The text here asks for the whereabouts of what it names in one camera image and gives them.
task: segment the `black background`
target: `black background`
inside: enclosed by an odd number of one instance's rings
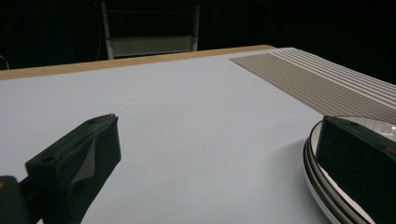
[[[110,0],[107,5],[119,7],[120,3]],[[260,44],[295,47],[396,84],[393,55],[396,14],[387,2],[353,5],[290,0],[179,0],[171,4],[157,0],[138,3],[143,7],[178,9],[200,3],[198,50]],[[0,55],[8,60],[11,69],[106,60],[101,13],[100,2],[90,0],[1,1]],[[184,32],[180,27],[190,22],[185,16],[169,17],[160,20],[162,29],[153,29],[148,25],[155,21],[155,17],[151,18],[150,21],[124,16],[120,20],[110,16],[112,35],[128,33],[125,29],[128,25],[142,34],[149,32],[148,28],[155,31],[154,35],[178,34]],[[179,26],[175,26],[175,21],[179,21]],[[5,69],[1,59],[0,69]]]

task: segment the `silver plate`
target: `silver plate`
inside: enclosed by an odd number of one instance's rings
[[[359,123],[396,142],[396,125],[359,117],[338,117]],[[364,210],[350,199],[316,161],[315,153],[321,129],[319,122],[304,145],[304,175],[319,207],[332,223],[374,223]]]

